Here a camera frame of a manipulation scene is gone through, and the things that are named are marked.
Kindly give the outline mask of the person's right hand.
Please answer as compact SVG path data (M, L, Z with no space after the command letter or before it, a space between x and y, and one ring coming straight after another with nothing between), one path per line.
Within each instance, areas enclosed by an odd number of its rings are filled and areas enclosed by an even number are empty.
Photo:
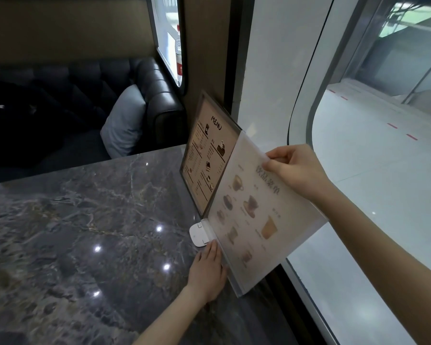
M317 203L328 196L335 188L327 177L316 153L307 144L280 146L268 151L266 156L268 160L263 163L262 167L267 172L273 173L273 161L293 165L295 179L292 184L287 185L297 194L313 203Z

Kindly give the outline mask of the person's left hand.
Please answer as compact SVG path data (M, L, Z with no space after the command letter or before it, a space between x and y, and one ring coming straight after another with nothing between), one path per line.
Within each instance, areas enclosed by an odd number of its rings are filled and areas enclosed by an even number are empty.
M190 267L185 290L200 307L215 300L227 280L227 267L221 265L195 265Z

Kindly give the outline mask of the clear acrylic drinks menu holder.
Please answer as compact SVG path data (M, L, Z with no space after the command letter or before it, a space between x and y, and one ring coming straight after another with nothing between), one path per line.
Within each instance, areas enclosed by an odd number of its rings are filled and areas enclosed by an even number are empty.
M328 222L310 201L263 169L267 159L241 132L203 220L208 238L219 243L237 297Z

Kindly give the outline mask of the person's left forearm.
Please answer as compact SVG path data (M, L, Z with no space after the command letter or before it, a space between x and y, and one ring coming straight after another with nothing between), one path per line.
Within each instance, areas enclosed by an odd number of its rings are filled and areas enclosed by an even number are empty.
M206 303L207 291L188 284L132 345L178 345Z

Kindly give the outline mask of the person's right forearm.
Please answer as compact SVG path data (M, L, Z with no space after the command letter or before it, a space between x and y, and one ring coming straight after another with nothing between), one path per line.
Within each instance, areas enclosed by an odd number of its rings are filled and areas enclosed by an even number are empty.
M332 182L314 204L417 345L431 345L431 270L409 254Z

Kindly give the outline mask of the white plastic stand base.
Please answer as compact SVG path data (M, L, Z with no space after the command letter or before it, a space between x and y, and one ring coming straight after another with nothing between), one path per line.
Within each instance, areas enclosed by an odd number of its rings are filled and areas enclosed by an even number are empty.
M205 247L210 241L216 239L212 225L207 218L193 224L189 229L192 243L198 247Z

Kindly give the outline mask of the brown framed menu board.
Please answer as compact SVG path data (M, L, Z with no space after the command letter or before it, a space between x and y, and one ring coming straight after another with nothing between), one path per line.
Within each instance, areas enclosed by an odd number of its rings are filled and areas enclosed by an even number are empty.
M180 173L201 218L208 212L241 133L228 112L201 91Z

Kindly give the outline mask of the black leather tufted sofa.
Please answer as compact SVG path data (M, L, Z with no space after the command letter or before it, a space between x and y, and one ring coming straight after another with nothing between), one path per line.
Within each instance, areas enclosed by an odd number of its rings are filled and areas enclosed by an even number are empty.
M59 117L62 146L30 167L0 167L0 183L110 160L100 131L121 93L136 85L146 103L131 154L183 144L187 114L164 64L153 57L0 68L0 81L30 88Z

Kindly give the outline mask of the clear plastic water bottle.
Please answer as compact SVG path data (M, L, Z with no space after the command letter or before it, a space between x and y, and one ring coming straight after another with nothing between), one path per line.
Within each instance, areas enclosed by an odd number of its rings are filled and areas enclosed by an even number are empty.
M177 85L180 87L183 81L183 59L182 59L182 46L180 38L180 25L176 25L177 37L175 38L175 53L176 53L176 72L177 72Z

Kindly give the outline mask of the grey cushion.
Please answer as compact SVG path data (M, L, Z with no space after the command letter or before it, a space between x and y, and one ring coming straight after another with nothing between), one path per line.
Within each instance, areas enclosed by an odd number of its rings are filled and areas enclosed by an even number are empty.
M146 102L136 84L127 87L115 102L100 136L111 159L129 156L143 135Z

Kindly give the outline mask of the black jacket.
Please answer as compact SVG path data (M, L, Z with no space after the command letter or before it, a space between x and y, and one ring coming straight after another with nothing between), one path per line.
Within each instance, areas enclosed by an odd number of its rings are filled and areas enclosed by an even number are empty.
M60 149L66 137L99 129L39 87L0 81L0 167L30 168Z

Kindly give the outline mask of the rounded dark window frame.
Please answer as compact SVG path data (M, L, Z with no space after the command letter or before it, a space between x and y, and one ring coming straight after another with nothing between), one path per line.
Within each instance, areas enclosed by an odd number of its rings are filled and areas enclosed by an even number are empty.
M158 58L183 97L188 89L184 0L147 0Z

